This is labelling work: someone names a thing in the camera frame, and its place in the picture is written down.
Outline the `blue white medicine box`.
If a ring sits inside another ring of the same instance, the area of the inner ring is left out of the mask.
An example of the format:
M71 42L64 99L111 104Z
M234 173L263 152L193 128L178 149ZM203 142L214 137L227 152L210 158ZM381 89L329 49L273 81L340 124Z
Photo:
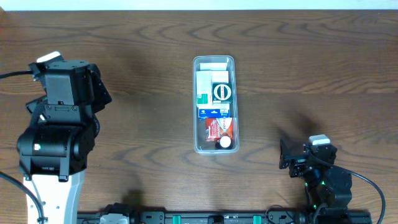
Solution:
M214 83L229 83L228 71L211 71L212 81ZM198 119L204 120L206 118L227 118L229 117L229 103L213 103L211 105L197 105L197 91L196 91L196 106L198 108Z

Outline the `white green medicine box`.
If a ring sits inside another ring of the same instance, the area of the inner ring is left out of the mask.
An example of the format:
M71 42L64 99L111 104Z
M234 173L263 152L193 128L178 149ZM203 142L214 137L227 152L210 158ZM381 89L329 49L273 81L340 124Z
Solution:
M212 72L198 71L196 72L196 91L197 91L197 105L211 105L212 104Z

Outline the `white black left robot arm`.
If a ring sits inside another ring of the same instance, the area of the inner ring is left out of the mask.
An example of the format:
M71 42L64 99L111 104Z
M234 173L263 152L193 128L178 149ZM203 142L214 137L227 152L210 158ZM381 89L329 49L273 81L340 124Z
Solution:
M100 131L96 113L111 102L99 68L83 60L29 65L45 95L26 104L28 128L17 141L24 186L41 223L76 223L87 159Z

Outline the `dark green round-logo box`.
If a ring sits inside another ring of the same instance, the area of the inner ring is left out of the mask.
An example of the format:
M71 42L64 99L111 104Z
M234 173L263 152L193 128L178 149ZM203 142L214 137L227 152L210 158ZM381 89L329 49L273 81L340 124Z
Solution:
M230 83L212 84L213 103L232 103L233 92Z

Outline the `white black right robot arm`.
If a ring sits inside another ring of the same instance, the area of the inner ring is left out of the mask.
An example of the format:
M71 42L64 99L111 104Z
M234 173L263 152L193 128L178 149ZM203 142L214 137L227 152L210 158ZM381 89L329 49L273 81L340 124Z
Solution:
M289 169L291 178L301 178L308 202L307 223L338 223L347 218L352 199L351 174L333 168L337 148L324 135L309 137L303 153L293 154L280 140L280 169Z

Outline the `small dark medicine bottle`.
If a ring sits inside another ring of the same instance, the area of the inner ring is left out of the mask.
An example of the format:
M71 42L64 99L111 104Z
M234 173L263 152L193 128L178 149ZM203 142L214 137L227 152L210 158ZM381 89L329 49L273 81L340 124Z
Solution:
M229 136L223 136L217 140L215 147L218 150L230 150L232 149L233 141Z

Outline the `red Panadol medicine box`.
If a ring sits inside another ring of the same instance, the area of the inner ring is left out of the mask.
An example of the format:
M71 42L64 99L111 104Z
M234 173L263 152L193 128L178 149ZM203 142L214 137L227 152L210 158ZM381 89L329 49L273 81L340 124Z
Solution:
M232 118L207 118L205 120L205 141L217 141L223 136L233 138Z

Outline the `clear plastic container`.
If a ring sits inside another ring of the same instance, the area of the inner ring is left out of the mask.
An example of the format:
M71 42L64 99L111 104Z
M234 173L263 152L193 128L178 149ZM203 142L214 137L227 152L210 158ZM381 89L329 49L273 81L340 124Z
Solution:
M201 155L239 151L239 116L234 58L229 55L193 59L194 149Z

